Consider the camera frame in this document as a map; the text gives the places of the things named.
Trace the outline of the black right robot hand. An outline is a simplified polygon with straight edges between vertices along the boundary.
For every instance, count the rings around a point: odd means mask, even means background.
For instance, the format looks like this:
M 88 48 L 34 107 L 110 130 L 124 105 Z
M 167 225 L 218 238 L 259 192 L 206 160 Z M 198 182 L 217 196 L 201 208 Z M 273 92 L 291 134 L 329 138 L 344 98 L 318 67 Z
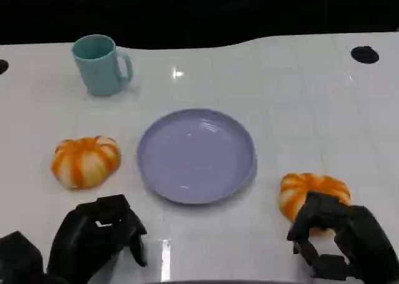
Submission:
M 311 229 L 332 229 L 341 255 L 319 254 Z M 312 278 L 364 283 L 398 283 L 398 257 L 374 215 L 364 206 L 348 206 L 338 197 L 309 192 L 287 240 L 312 269 Z

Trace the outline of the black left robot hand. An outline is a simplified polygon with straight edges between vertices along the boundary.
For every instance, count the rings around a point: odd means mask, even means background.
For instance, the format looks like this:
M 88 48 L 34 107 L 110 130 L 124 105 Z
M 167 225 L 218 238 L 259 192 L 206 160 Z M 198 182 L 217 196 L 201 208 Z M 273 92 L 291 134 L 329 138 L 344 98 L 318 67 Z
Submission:
M 88 283 L 126 247 L 147 266 L 147 230 L 123 194 L 79 204 L 62 221 L 52 243 L 47 276 L 56 283 Z

